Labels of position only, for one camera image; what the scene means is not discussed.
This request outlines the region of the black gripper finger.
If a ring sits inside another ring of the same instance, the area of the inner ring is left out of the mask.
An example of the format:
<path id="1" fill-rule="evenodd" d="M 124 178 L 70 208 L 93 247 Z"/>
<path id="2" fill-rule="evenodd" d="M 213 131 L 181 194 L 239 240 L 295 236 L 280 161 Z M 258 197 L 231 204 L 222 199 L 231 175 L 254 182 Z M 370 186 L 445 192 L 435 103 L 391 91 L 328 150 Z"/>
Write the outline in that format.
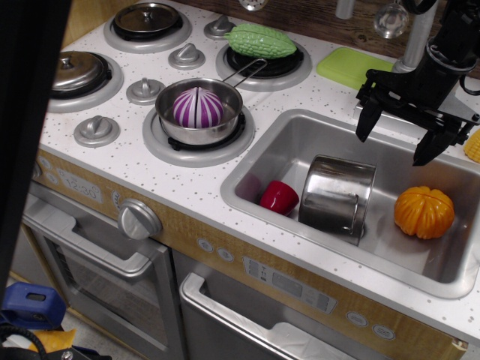
<path id="1" fill-rule="evenodd" d="M 369 137 L 371 131 L 374 129 L 380 116 L 382 115 L 382 112 L 383 108 L 377 99 L 370 98 L 365 102 L 361 110 L 355 131 L 356 136 L 361 142 L 365 142 Z"/>
<path id="2" fill-rule="evenodd" d="M 414 166 L 424 166 L 442 154 L 451 144 L 456 143 L 458 126 L 446 125 L 439 130 L 429 130 L 417 145 Z"/>

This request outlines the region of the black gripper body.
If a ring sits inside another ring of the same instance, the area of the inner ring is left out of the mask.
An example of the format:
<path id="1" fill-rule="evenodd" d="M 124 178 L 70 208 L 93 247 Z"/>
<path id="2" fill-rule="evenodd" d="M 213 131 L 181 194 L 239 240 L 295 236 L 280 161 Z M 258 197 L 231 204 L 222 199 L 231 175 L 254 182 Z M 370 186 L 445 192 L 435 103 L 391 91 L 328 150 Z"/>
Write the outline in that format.
<path id="1" fill-rule="evenodd" d="M 357 98 L 362 106 L 368 99 L 375 98 L 383 112 L 428 131 L 456 125 L 456 142 L 461 142 L 467 138 L 471 128 L 479 124 L 479 114 L 452 94 L 462 76 L 458 71 L 433 68 L 409 73 L 370 69 Z"/>

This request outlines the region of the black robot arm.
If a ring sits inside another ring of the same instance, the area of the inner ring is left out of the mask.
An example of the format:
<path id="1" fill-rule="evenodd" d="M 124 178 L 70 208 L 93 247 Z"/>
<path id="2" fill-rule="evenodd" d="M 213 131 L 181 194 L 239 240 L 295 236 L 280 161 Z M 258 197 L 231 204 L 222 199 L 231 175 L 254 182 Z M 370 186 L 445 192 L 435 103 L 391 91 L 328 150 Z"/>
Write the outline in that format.
<path id="1" fill-rule="evenodd" d="M 426 130 L 413 163 L 423 166 L 449 146 L 464 143 L 479 114 L 453 94 L 479 60 L 479 2 L 448 1 L 438 33 L 428 40 L 415 70 L 370 69 L 356 97 L 362 106 L 356 136 L 365 141 L 383 112 Z"/>

